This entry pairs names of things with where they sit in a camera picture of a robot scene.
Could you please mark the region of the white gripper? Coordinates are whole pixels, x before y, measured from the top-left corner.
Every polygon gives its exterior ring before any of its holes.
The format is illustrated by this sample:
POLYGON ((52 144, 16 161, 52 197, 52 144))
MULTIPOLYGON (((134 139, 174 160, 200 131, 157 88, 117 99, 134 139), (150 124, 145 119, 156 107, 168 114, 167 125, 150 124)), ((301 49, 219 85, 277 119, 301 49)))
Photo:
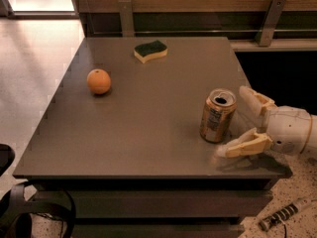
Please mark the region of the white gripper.
POLYGON ((312 115, 304 109, 280 106, 248 86, 241 86, 239 94, 251 112, 264 122, 266 133, 256 128, 242 134, 215 150, 221 158, 236 158, 262 153, 269 149, 275 152, 297 155, 312 149, 312 115))

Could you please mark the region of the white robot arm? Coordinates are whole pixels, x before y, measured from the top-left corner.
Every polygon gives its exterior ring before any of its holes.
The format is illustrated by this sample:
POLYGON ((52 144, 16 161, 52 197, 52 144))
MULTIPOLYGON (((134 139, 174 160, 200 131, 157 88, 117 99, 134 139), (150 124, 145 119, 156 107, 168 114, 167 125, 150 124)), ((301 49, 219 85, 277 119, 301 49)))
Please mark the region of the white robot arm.
POLYGON ((239 94, 250 110, 262 117, 262 126, 253 128, 227 144, 216 148, 222 158, 251 156, 272 150, 286 155, 316 153, 317 116, 305 109, 276 106, 274 101, 247 86, 239 94))

